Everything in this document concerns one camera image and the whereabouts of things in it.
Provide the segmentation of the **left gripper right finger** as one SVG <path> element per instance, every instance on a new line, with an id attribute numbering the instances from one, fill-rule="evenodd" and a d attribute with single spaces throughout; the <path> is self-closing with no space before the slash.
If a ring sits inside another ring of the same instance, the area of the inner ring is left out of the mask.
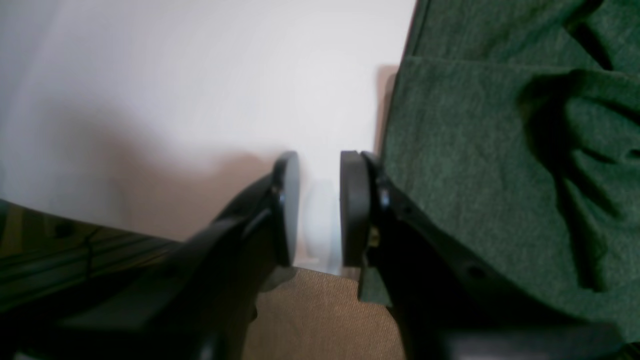
<path id="1" fill-rule="evenodd" d="M 408 360 L 617 360 L 618 328 L 534 299 L 439 229 L 371 152 L 340 154 L 342 261 L 387 307 Z"/>

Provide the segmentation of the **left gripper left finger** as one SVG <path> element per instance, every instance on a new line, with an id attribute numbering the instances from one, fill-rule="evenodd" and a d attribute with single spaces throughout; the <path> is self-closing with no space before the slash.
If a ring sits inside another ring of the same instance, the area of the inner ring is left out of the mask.
<path id="1" fill-rule="evenodd" d="M 239 360 L 256 300 L 296 252 L 300 165 L 282 153 L 183 243 L 96 229 L 1 260 L 1 358 Z"/>

